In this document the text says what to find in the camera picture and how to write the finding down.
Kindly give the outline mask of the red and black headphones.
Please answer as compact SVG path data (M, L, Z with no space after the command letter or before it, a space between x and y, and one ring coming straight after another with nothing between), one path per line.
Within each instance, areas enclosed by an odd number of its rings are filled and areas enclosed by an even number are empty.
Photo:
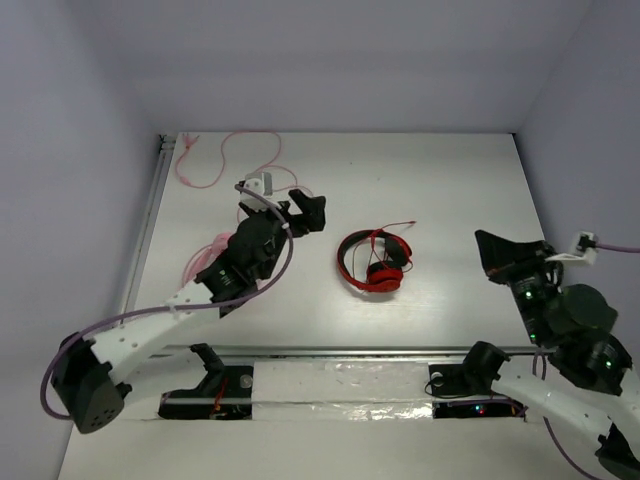
M373 255L376 255L376 242L383 241L384 253L366 269L366 279L356 279L347 269L345 257L349 250L355 250L360 244L369 243ZM384 228L359 230L345 237L336 252L337 270L342 278L366 293L392 293L397 291L404 278L404 270L412 267L413 251L400 236L387 232Z

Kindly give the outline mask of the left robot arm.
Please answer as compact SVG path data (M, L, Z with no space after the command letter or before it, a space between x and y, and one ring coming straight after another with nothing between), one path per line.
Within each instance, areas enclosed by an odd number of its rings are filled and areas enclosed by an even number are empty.
M272 203L246 182L236 190L257 201L240 205L247 217L226 249L163 305L125 312L66 337L45 370L42 409L72 422L81 434L112 422L133 392L131 374L183 331L207 320L216 309L228 314L266 293L284 275L294 241L326 226L326 199L289 191Z

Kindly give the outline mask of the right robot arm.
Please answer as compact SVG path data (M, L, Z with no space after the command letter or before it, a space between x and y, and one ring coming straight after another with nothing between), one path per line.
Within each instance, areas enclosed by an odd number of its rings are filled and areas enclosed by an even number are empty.
M471 395L496 393L562 420L596 445L600 465L619 479L639 476L639 369L613 335L617 311L596 289L563 286L567 264L591 265L600 244L581 232L568 253L546 241L514 242L484 230L474 233L489 281L507 286L529 340L589 402L550 386L512 363L495 345L478 341L462 363Z

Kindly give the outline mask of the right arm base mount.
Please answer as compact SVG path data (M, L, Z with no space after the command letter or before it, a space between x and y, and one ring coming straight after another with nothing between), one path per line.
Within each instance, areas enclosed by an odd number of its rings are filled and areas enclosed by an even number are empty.
M429 367L424 392L435 401L436 419L519 418L527 408L495 393L492 383L510 356L487 342L476 342L461 363Z

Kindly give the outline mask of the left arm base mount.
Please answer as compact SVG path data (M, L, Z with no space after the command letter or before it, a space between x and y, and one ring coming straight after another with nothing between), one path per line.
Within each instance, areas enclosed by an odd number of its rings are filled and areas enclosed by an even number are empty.
M203 363L204 377L193 388L163 393L158 416L164 420L251 420L253 365L226 365L207 344L190 346Z

